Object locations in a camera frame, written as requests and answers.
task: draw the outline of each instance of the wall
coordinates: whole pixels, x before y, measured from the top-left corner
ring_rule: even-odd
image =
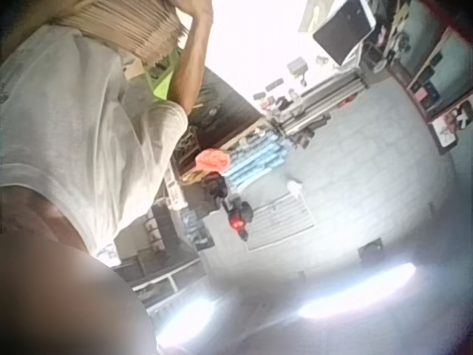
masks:
[[[388,300],[353,314],[304,320],[296,316],[303,302],[290,292],[247,297],[231,314],[228,306],[217,309],[215,317],[227,323],[211,324],[213,332],[207,330],[199,346],[194,342],[188,350],[202,355],[451,354],[473,316],[472,215],[462,194],[452,195],[410,238],[387,250],[389,264],[410,261],[417,267],[413,279]],[[353,283],[355,274],[345,270],[343,278]],[[307,300],[330,294],[328,284],[309,282],[316,292]]]
[[[216,246],[202,253],[222,284],[255,292],[285,284],[303,271],[323,275],[358,259],[379,237],[385,246],[409,236],[455,189],[449,155],[440,156],[422,117],[394,79],[376,84],[336,110],[306,150],[242,194],[254,208],[303,183],[316,228],[254,253],[230,229],[223,212],[205,219]]]
[[[122,230],[115,238],[118,256],[121,260],[133,257],[139,250],[149,247],[148,233],[144,227],[145,217],[139,217]]]
[[[409,6],[409,18],[403,31],[409,36],[411,50],[401,55],[401,63],[414,75],[442,34],[440,22],[426,5],[413,0]]]
[[[473,88],[473,47],[453,33],[441,52],[443,59],[430,81],[442,98],[441,107],[445,107]]]

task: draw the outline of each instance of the white wall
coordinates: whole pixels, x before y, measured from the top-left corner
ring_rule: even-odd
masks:
[[[139,250],[149,247],[148,233],[144,227],[145,217],[139,217],[121,231],[115,238],[118,256],[121,260],[133,257]]]
[[[264,291],[269,284],[326,274],[358,260],[358,248],[381,237],[388,246],[409,236],[455,190],[449,155],[440,156],[422,117],[394,79],[376,84],[333,113],[306,150],[243,192],[254,207],[303,182],[316,228],[254,253],[225,213],[205,219],[216,246],[202,253],[211,275]]]

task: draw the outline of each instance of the black device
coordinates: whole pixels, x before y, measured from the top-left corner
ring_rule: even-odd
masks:
[[[359,0],[348,0],[340,10],[313,34],[313,39],[342,65],[353,48],[372,31]]]

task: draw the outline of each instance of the fluorescent light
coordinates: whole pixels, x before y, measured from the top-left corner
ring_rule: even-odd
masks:
[[[204,299],[188,304],[157,336],[157,343],[170,348],[195,338],[212,318],[214,307],[213,302]]]
[[[299,311],[304,318],[323,319],[366,308],[386,299],[404,286],[415,273],[411,263],[392,268],[345,291],[319,298]]]

